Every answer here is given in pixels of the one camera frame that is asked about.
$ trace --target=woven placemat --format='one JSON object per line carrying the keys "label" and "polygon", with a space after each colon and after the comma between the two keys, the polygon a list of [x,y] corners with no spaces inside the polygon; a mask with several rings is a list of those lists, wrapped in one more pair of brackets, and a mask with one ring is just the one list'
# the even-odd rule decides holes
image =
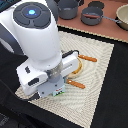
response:
{"label": "woven placemat", "polygon": [[[81,127],[89,128],[114,45],[62,31],[59,31],[59,35],[61,50],[79,50],[81,55],[97,58],[97,62],[83,60],[83,72],[79,77],[72,79],[84,84],[86,88],[80,89],[66,84],[65,93],[56,97],[50,94],[30,103]],[[28,98],[21,87],[18,88],[16,94],[21,98]]]}

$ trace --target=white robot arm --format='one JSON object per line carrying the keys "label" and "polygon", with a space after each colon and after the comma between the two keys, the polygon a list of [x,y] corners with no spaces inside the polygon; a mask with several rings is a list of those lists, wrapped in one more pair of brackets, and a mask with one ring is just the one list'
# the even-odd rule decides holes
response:
{"label": "white robot arm", "polygon": [[0,13],[0,41],[28,59],[17,67],[25,95],[45,97],[64,85],[78,66],[78,51],[62,56],[52,0],[22,0]]}

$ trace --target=pot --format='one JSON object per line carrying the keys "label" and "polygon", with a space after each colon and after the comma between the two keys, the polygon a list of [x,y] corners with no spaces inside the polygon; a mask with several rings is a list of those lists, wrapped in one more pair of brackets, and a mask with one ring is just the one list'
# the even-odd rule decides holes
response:
{"label": "pot", "polygon": [[76,0],[60,0],[58,2],[59,17],[65,20],[75,18],[77,16],[80,1],[77,2]]}
{"label": "pot", "polygon": [[101,22],[102,18],[106,18],[117,23],[122,23],[119,20],[104,16],[102,9],[98,7],[87,7],[83,9],[81,13],[81,21],[87,25],[97,25]]}
{"label": "pot", "polygon": [[122,21],[122,24],[119,24],[123,29],[128,30],[128,4],[119,7],[116,11],[118,20]]}

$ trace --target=placemat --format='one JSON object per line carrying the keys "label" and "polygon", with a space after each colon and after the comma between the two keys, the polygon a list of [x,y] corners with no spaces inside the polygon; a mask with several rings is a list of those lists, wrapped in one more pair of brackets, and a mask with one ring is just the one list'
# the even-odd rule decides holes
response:
{"label": "placemat", "polygon": [[[78,7],[77,16],[72,20],[64,20],[58,17],[57,25],[59,27],[128,43],[128,32],[111,20],[102,18],[102,21],[94,26],[89,26],[81,22],[81,12],[84,8],[88,7],[90,2],[92,0],[84,0],[84,4]],[[102,9],[104,16],[112,19],[116,18],[116,11],[120,6],[128,4],[109,0],[102,0],[101,2],[104,3],[104,8]]]}
{"label": "placemat", "polygon": [[[81,55],[97,58],[97,62],[83,60],[83,72],[79,77],[72,79],[84,84],[86,88],[81,89],[65,84],[65,93],[56,97],[50,94],[30,103],[81,127],[89,128],[114,45],[62,31],[59,31],[59,36],[61,50],[79,50]],[[24,95],[21,87],[18,88],[16,95],[21,98],[29,98]]]}

